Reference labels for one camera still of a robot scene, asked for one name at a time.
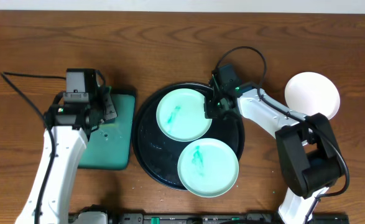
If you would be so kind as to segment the white plate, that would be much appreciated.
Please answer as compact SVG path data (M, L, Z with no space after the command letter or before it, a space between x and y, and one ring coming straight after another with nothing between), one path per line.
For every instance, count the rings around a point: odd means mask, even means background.
M321 113L333 118L340 108L340 94L335 84L316 72L302 72L293 76L285 87L287 106L307 115Z

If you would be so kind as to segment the mint green plate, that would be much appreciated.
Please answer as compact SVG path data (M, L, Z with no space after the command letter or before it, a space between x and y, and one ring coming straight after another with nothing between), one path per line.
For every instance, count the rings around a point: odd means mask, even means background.
M163 96L156 109L160 130L170 139L194 141L210 128L212 120L205 117L205 96L189 88L172 90Z
M224 142L203 138L188 144L178 158L178 177L191 193L204 198L225 194L236 183L239 162Z

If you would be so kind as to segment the black round tray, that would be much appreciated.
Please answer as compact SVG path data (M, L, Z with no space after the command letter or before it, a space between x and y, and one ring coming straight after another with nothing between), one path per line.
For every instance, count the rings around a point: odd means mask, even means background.
M177 172L178 158L187 142L167 137L156 121L156 110L160 100L169 92L181 88L196 90L207 96L213 90L202 83L176 83L157 90L142 104L132 127L132 146L138 163L158 183L175 190L186 191ZM214 138L226 143L238 159L244 150L245 133L241 119L231 115L211 123L204 138Z

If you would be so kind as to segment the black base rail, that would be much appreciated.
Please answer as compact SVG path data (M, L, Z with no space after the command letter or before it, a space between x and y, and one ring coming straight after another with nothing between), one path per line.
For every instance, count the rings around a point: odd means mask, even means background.
M115 213L100 205L91 205L71 213L67 223L109 224L218 224L218 223L282 223L276 213L254 211L247 214L149 214Z

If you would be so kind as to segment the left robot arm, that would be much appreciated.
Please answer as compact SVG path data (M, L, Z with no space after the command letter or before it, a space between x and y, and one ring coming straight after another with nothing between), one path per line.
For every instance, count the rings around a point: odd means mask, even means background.
M68 223L76 172L90 138L117 118L110 89L63 91L44 119L44 145L32 189L16 223Z

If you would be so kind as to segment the black rectangular water tray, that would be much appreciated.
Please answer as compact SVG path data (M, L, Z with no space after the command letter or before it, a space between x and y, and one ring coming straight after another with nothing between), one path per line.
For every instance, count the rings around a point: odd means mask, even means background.
M110 95L116 117L91 133L78 165L80 169L123 170L128 165L136 92L115 89Z

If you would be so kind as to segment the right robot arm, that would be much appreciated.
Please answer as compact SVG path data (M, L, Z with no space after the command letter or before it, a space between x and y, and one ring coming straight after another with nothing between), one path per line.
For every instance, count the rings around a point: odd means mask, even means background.
M310 223L322 198L346 192L348 166L328 118L288 109L254 83L209 82L205 116L242 116L258 124L276 140L282 176L288 186L278 209L283 223Z

